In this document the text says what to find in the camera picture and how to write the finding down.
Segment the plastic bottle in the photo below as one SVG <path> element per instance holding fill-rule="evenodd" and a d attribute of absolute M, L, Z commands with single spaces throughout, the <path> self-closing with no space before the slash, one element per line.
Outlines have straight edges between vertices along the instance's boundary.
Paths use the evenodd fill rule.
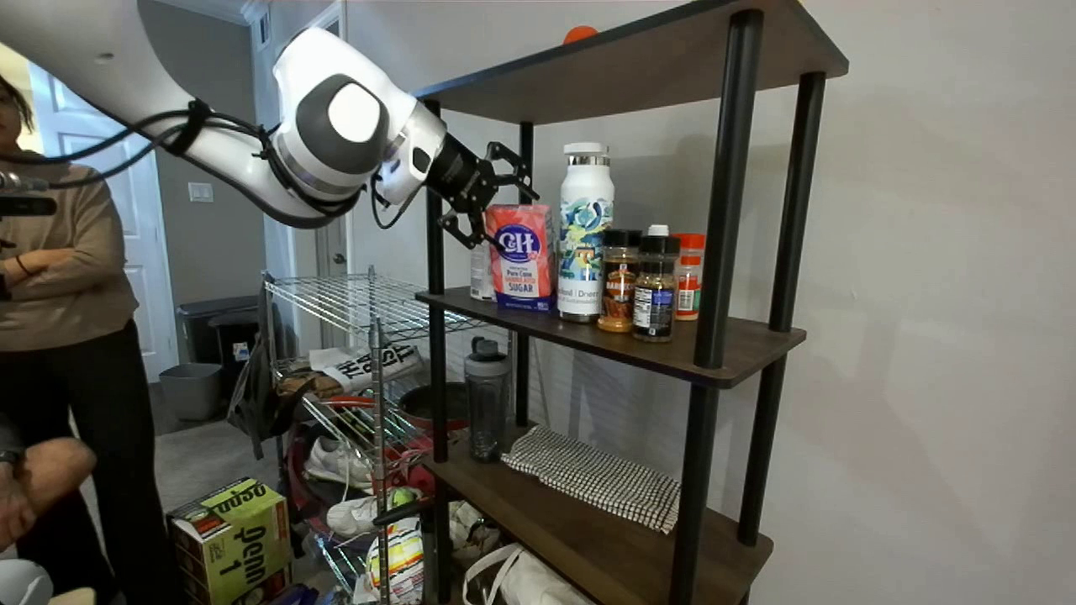
<path fill-rule="evenodd" d="M 606 229 L 602 236 L 602 334 L 634 334 L 634 292 L 639 269 L 639 232 Z"/>
<path fill-rule="evenodd" d="M 675 320 L 699 320 L 705 236 L 681 232 L 675 242 Z"/>
<path fill-rule="evenodd" d="M 471 390 L 471 457 L 499 459 L 507 440 L 507 357 L 499 353 L 495 341 L 471 341 L 463 383 Z"/>
<path fill-rule="evenodd" d="M 634 337 L 671 342 L 675 297 L 675 240 L 667 226 L 650 229 L 639 242 L 639 274 L 634 304 Z"/>
<path fill-rule="evenodd" d="M 564 143 L 559 317 L 593 323 L 602 311 L 602 232 L 613 221 L 617 186 L 599 140 Z"/>

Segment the bag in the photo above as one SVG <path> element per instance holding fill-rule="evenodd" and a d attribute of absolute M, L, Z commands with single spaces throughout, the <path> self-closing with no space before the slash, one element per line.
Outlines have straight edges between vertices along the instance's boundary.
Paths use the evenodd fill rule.
<path fill-rule="evenodd" d="M 499 574 L 492 589 L 480 585 L 483 570 L 495 564 Z M 542 559 L 534 559 L 520 546 L 501 546 L 479 559 L 462 589 L 463 605 L 594 605 L 584 599 L 576 585 L 569 585 L 559 570 L 551 570 Z"/>

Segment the door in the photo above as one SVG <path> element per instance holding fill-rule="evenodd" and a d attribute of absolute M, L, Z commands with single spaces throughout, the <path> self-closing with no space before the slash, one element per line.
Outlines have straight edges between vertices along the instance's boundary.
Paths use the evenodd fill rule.
<path fill-rule="evenodd" d="M 98 108 L 80 100 L 70 88 L 64 88 L 46 71 L 35 64 L 27 71 L 32 71 L 35 118 L 36 118 L 43 156 L 70 156 L 121 131 L 118 120 L 106 118 Z M 130 136 L 101 156 L 80 158 L 80 165 L 108 170 L 134 158 L 144 143 L 148 143 L 144 137 Z M 140 337 L 144 373 L 152 383 L 160 383 L 163 370 L 180 363 L 160 158 L 144 156 L 130 169 L 111 174 L 108 189 L 124 221 L 124 245 L 127 245 L 124 273 L 137 297 L 134 323 Z"/>

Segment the white wall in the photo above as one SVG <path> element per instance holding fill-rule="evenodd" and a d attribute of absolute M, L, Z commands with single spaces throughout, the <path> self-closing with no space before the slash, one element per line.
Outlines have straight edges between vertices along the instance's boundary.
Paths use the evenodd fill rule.
<path fill-rule="evenodd" d="M 425 88 L 671 3 L 350 0 L 350 31 Z M 777 555 L 757 605 L 1071 605 L 1076 580 L 1076 3 L 807 0 L 849 50 L 807 226 L 797 327 L 765 531 Z M 538 131 L 538 189 L 559 143 L 613 140 L 634 218 L 694 221 L 715 104 Z M 469 143 L 511 137 L 450 118 Z M 792 94 L 761 94 L 732 310 L 761 317 L 773 266 Z M 421 207 L 368 254 L 421 245 Z M 580 438 L 675 466 L 672 381 L 555 357 L 542 394 Z M 755 387 L 723 395 L 713 508 L 736 513 Z"/>

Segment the spice jar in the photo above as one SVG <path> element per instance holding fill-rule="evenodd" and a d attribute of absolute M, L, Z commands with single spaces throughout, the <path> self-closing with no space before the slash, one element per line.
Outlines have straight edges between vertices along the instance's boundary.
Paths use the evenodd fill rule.
<path fill-rule="evenodd" d="M 675 299 L 675 240 L 667 229 L 650 229 L 639 240 L 634 337 L 650 342 L 667 342 L 672 337 L 672 299 Z"/>
<path fill-rule="evenodd" d="M 682 232 L 675 260 L 675 320 L 699 320 L 699 288 L 703 288 L 703 232 Z"/>
<path fill-rule="evenodd" d="M 634 334 L 634 288 L 639 261 L 639 232 L 602 232 L 602 334 Z"/>

